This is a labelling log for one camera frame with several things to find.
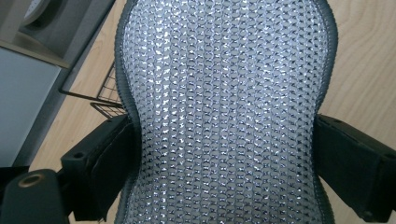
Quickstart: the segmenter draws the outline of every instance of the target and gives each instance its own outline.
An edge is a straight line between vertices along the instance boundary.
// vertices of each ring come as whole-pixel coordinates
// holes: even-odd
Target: screw hole
[[[18,183],[18,185],[21,188],[29,188],[29,187],[32,187],[32,186],[38,184],[43,179],[44,179],[44,176],[42,174],[29,175],[29,176],[26,176],[24,179],[22,179]]]
[[[78,153],[76,153],[76,154],[74,154],[74,156],[73,156],[75,159],[81,159],[81,158],[83,158],[84,157],[84,153],[82,153],[82,152],[78,152]]]

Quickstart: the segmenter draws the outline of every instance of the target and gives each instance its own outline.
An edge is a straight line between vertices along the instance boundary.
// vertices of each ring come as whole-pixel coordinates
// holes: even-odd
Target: gray mesh fabric
[[[123,223],[320,223],[311,138],[328,77],[316,1],[147,0],[122,64],[142,164]]]

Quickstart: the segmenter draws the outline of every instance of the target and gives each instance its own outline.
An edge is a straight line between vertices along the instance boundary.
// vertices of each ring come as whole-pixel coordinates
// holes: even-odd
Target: black plastic bracket
[[[38,170],[13,179],[7,185],[0,223],[69,223],[56,173]]]
[[[396,151],[338,119],[314,128],[318,174],[366,222],[388,222],[396,208]]]
[[[127,176],[138,171],[140,141],[126,115],[102,123],[62,158],[70,203],[79,220],[106,220]]]

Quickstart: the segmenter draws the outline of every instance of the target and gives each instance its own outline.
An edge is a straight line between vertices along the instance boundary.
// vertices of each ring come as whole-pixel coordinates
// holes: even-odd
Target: gray cabinet
[[[0,167],[14,162],[60,70],[0,48]]]

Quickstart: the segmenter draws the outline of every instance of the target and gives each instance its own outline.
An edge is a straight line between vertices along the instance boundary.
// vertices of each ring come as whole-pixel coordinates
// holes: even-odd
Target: wooden floor
[[[332,82],[320,113],[343,120],[396,148],[396,1],[329,0],[339,30]],[[114,34],[123,1],[117,1],[81,68],[72,91],[97,94],[113,62]],[[61,168],[62,155],[105,120],[89,102],[67,97],[32,164]],[[336,223],[364,223],[334,192]],[[114,222],[117,205],[109,212]],[[389,223],[396,223],[393,214]]]

